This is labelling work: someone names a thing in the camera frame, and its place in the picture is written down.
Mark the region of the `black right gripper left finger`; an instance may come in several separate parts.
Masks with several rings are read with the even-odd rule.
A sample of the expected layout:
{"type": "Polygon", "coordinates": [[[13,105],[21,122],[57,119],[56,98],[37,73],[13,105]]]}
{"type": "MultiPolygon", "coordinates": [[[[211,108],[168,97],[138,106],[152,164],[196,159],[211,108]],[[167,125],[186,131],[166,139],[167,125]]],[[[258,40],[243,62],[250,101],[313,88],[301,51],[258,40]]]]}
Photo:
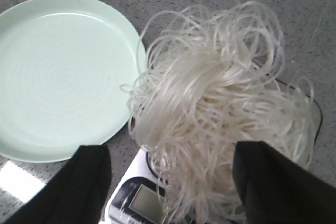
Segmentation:
{"type": "Polygon", "coordinates": [[[1,223],[99,223],[112,177],[107,146],[81,146],[48,182],[1,165],[1,223]]]}

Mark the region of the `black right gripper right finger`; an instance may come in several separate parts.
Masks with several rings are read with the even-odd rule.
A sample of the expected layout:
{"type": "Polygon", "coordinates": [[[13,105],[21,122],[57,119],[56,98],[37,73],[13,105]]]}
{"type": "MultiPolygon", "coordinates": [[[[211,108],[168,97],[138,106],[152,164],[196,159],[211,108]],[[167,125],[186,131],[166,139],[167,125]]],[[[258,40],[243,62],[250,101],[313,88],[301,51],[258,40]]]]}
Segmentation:
{"type": "Polygon", "coordinates": [[[335,188],[265,142],[236,144],[233,179],[248,223],[335,223],[335,188]]]}

